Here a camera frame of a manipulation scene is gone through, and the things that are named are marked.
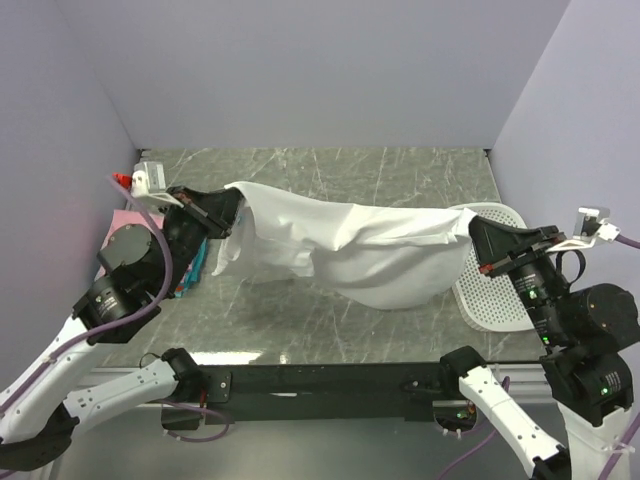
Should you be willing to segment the white t shirt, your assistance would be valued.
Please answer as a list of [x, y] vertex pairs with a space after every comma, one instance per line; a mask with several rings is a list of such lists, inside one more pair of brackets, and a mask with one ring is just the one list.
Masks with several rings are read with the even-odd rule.
[[406, 309], [451, 288], [470, 255], [467, 208], [329, 202], [247, 181], [225, 188], [242, 199], [217, 276], [298, 277], [367, 307]]

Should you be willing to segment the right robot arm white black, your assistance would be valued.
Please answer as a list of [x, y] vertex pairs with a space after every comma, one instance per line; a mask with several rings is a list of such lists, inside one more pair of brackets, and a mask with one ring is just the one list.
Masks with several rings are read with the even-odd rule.
[[617, 285], [575, 291], [563, 273], [565, 254], [575, 253], [584, 271], [585, 250], [615, 241], [618, 228], [586, 211], [572, 238], [555, 226], [521, 229], [480, 216], [471, 220], [469, 234], [480, 273], [509, 278], [545, 348], [539, 363], [568, 442], [541, 429], [471, 347], [441, 358], [440, 390], [474, 404], [531, 479], [631, 478], [639, 417], [632, 411], [631, 369], [620, 353], [639, 341], [638, 308]]

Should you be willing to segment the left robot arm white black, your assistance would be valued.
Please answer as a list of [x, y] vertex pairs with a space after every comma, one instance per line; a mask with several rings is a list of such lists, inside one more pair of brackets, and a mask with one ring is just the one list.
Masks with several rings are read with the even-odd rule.
[[129, 376], [77, 385], [105, 357], [129, 343], [172, 298], [201, 246], [230, 236], [243, 201], [236, 188], [210, 193], [168, 190], [157, 224], [116, 229], [99, 251], [105, 273], [73, 306], [51, 344], [1, 392], [1, 476], [38, 470], [86, 431], [138, 405], [200, 399], [209, 387], [183, 348], [171, 348]]

